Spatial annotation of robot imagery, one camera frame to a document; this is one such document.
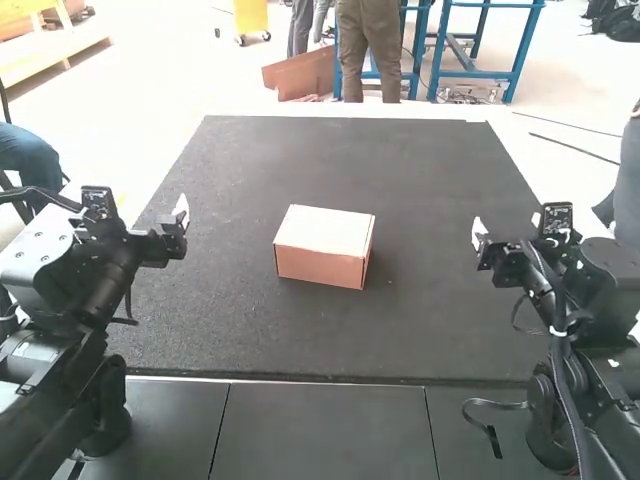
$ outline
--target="blue jeans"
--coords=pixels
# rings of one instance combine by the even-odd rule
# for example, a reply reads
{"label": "blue jeans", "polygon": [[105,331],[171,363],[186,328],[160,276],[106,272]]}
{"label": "blue jeans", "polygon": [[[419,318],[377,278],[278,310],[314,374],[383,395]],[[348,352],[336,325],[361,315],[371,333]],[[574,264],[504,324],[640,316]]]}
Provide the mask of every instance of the blue jeans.
{"label": "blue jeans", "polygon": [[[0,122],[0,170],[17,171],[24,187],[62,190],[58,152],[37,135],[4,122]],[[29,206],[39,213],[46,205],[36,199]]]}
{"label": "blue jeans", "polygon": [[624,129],[616,185],[593,211],[607,226],[615,220],[616,238],[640,250],[640,118]]}

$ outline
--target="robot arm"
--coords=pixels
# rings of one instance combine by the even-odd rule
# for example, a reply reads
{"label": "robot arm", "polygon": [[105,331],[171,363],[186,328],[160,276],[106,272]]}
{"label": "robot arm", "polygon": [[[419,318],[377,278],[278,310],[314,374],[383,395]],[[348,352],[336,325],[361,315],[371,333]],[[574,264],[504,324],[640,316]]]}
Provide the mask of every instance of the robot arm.
{"label": "robot arm", "polygon": [[126,365],[105,354],[105,330],[141,266],[187,251],[186,200],[160,218],[160,233],[127,230],[104,187],[83,187],[82,204],[33,188],[0,203],[33,194],[73,213],[46,209],[0,257],[0,283],[17,299],[0,318],[3,480],[49,479],[74,452],[99,457],[124,441]]}
{"label": "robot arm", "polygon": [[550,330],[549,359],[529,381],[534,456],[563,475],[640,475],[640,350],[629,334],[640,310],[640,254],[612,239],[582,243],[571,204],[543,205],[530,240],[495,241],[479,219],[478,270],[496,288],[523,288]]}

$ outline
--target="yellow cart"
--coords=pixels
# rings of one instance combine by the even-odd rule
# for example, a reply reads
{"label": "yellow cart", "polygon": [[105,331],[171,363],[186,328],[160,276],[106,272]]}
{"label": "yellow cart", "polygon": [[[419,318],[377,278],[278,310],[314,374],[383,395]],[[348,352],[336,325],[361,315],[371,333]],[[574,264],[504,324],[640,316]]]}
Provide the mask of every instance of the yellow cart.
{"label": "yellow cart", "polygon": [[244,47],[250,33],[260,32],[265,42],[271,40],[267,0],[233,0],[233,12],[238,45]]}

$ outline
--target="cardboard box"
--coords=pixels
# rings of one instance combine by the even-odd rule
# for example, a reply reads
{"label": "cardboard box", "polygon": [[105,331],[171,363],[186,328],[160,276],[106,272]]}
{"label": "cardboard box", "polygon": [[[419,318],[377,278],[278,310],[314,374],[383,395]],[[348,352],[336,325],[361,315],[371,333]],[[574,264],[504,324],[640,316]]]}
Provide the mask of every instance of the cardboard box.
{"label": "cardboard box", "polygon": [[33,32],[31,17],[24,17],[8,22],[0,21],[0,42]]}
{"label": "cardboard box", "polygon": [[278,276],[364,288],[375,217],[291,205],[273,241]]}
{"label": "cardboard box", "polygon": [[333,92],[334,47],[330,45],[262,67],[264,86],[278,91],[278,100],[286,102],[306,95]]}

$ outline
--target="jeans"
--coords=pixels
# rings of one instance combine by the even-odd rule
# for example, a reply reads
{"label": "jeans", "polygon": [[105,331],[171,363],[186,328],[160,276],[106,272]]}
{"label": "jeans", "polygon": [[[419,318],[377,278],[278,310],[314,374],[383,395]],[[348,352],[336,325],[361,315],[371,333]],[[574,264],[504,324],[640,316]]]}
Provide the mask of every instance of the jeans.
{"label": "jeans", "polygon": [[313,43],[320,43],[322,40],[322,26],[329,13],[331,0],[316,0],[316,7],[313,13]]}
{"label": "jeans", "polygon": [[309,32],[313,24],[313,0],[293,0],[287,58],[307,53]]}
{"label": "jeans", "polygon": [[640,118],[624,129],[615,187],[593,211],[607,225],[615,220],[615,237],[640,250]]}
{"label": "jeans", "polygon": [[[0,122],[0,170],[17,171],[24,187],[41,187],[55,193],[62,190],[58,152],[37,135],[4,122]],[[35,213],[46,205],[40,199],[29,204]]]}

